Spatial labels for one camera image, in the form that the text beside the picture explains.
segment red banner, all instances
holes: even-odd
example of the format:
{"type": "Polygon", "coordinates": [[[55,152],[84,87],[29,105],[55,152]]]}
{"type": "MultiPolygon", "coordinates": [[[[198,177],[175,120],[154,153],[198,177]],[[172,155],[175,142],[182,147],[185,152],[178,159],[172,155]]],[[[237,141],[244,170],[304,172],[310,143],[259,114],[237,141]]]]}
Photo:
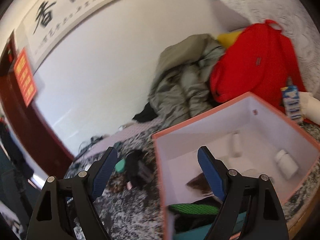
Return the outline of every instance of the red banner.
{"type": "Polygon", "coordinates": [[[35,82],[33,80],[30,64],[25,49],[23,48],[16,63],[14,64],[14,74],[23,96],[24,103],[28,107],[31,100],[37,92],[35,82]]]}

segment bed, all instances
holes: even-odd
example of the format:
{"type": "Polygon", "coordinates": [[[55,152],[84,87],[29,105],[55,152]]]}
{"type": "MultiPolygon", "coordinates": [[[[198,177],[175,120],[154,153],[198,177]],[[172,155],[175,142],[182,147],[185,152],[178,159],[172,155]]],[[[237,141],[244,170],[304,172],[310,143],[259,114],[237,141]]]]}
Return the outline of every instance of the bed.
{"type": "MultiPolygon", "coordinates": [[[[221,12],[231,9],[221,22],[235,19],[228,31],[243,28],[248,24],[263,22],[266,18],[276,20],[284,27],[284,35],[292,39],[305,87],[314,97],[320,99],[320,34],[318,12],[311,0],[212,0],[212,10],[221,12]]],[[[320,142],[320,128],[303,123],[302,129],[320,142]]],[[[154,167],[155,179],[142,190],[124,189],[114,192],[110,181],[94,206],[114,239],[162,239],[162,214],[157,189],[157,171],[151,135],[162,129],[162,120],[157,118],[145,124],[134,124],[96,144],[90,152],[73,163],[65,178],[76,175],[98,160],[109,146],[115,146],[119,156],[125,156],[130,149],[145,151],[144,161],[154,167]]],[[[121,180],[114,175],[111,180],[121,180]]],[[[283,205],[290,239],[305,222],[310,209],[319,198],[320,162],[318,162],[303,185],[283,205]]],[[[75,221],[78,239],[84,239],[79,223],[75,221]]]]}

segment pink object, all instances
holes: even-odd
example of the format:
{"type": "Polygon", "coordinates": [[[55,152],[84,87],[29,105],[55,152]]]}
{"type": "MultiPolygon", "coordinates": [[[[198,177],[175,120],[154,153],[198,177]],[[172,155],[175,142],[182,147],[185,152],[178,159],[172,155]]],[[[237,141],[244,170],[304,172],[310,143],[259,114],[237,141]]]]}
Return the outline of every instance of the pink object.
{"type": "Polygon", "coordinates": [[[131,184],[130,181],[127,183],[127,189],[128,189],[128,190],[131,190],[131,189],[132,189],[132,184],[131,184]]]}

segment white bottle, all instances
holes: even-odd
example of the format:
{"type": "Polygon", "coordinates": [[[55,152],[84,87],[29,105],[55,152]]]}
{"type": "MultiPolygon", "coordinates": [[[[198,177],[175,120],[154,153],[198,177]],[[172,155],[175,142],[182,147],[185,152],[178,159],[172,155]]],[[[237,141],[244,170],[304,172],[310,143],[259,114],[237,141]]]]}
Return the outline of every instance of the white bottle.
{"type": "Polygon", "coordinates": [[[242,155],[242,147],[239,132],[235,132],[232,135],[232,157],[237,158],[242,155]]]}
{"type": "Polygon", "coordinates": [[[299,167],[285,150],[281,150],[275,156],[275,161],[286,179],[290,179],[297,173],[299,167]]]}

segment open box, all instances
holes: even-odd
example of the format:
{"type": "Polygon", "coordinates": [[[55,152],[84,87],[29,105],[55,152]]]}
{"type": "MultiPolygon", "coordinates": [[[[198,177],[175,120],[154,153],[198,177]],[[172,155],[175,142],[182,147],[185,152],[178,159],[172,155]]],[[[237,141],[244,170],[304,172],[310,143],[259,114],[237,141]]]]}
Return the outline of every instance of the open box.
{"type": "Polygon", "coordinates": [[[279,110],[248,92],[221,106],[153,135],[156,148],[164,239],[172,239],[174,217],[166,206],[204,198],[186,183],[202,170],[197,151],[207,146],[228,169],[240,173],[257,170],[272,178],[281,203],[301,186],[319,159],[320,146],[309,134],[279,110]],[[242,156],[232,158],[231,137],[239,132],[242,156]],[[284,149],[298,164],[298,172],[286,180],[274,160],[284,149]]]}

